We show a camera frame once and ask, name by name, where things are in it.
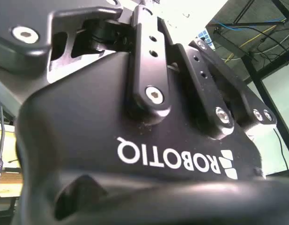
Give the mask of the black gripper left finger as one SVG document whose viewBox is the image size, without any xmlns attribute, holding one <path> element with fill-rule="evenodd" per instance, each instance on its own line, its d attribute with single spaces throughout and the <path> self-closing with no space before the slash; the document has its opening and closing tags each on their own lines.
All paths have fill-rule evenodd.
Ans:
<svg viewBox="0 0 289 225">
<path fill-rule="evenodd" d="M 121 22 L 118 0 L 0 0 L 0 102 L 17 116 L 48 84 L 47 75 L 83 55 L 130 52 L 135 83 L 148 85 L 147 65 L 166 72 L 164 36 L 152 9 L 138 5 Z"/>
</svg>

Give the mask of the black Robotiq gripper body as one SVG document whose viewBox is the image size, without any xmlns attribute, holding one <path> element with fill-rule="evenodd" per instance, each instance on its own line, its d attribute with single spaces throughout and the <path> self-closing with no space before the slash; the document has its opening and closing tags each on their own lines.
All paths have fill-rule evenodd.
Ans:
<svg viewBox="0 0 289 225">
<path fill-rule="evenodd" d="M 180 71 L 108 55 L 30 96 L 16 122 L 17 225 L 289 225 L 289 178 L 265 178 L 237 127 L 203 134 Z"/>
</svg>

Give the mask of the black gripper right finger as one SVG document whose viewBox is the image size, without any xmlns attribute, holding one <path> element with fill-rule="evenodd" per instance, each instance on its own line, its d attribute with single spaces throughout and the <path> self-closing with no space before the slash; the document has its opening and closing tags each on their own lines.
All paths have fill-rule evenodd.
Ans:
<svg viewBox="0 0 289 225">
<path fill-rule="evenodd" d="M 276 127 L 277 118 L 271 109 L 203 40 L 175 42 L 161 18 L 158 29 L 165 36 L 168 61 L 179 68 L 189 110 L 203 134 L 221 140 L 236 128 L 256 135 Z"/>
</svg>

